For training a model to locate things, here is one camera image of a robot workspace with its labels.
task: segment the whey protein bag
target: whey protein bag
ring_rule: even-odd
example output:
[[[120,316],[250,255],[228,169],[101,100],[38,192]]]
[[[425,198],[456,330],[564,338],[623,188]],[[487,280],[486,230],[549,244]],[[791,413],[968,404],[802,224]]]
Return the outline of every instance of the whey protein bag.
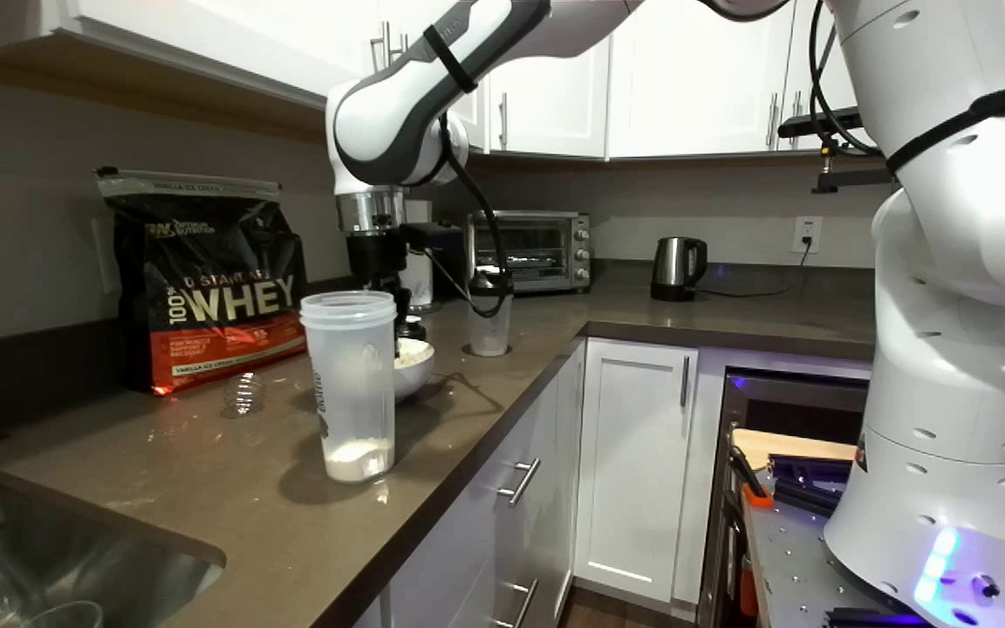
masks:
[[[154,394],[305,350],[300,239],[276,183],[100,168],[129,385]]]

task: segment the lower cabinet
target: lower cabinet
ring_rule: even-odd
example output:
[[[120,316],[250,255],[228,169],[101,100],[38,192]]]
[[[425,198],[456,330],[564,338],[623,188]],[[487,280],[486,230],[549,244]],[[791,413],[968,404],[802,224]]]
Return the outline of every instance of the lower cabinet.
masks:
[[[671,600],[695,369],[694,349],[590,339],[576,576]]]
[[[555,627],[572,577],[583,361],[582,347],[355,628],[482,628],[519,616],[524,628]]]

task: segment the oven door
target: oven door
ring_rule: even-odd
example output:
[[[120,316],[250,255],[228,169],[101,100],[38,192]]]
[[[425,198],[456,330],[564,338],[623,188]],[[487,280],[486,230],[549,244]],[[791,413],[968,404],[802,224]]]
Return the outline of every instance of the oven door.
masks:
[[[515,291],[569,289],[572,286],[572,214],[495,212]],[[495,266],[494,241],[475,220],[475,266]]]
[[[866,380],[729,369],[724,381],[721,438],[711,490],[709,540],[697,624],[700,628],[738,625],[739,529],[731,504],[741,504],[738,477],[731,471],[731,434],[735,429],[854,445],[863,428]]]

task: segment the white bowl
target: white bowl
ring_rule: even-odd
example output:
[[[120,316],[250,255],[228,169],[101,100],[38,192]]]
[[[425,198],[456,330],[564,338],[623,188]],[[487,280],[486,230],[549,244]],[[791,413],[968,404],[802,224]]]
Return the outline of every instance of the white bowl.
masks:
[[[429,343],[408,338],[398,339],[398,351],[401,358],[394,361],[394,402],[411,396],[429,381],[435,354]]]

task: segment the metal table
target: metal table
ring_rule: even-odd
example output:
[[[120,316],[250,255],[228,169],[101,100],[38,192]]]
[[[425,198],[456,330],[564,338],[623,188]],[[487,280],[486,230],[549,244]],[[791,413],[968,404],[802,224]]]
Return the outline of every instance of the metal table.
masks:
[[[773,492],[770,475],[758,477]],[[825,613],[840,607],[894,612],[888,596],[835,565],[825,517],[787,504],[755,508],[746,496],[743,512],[762,628],[821,628]]]

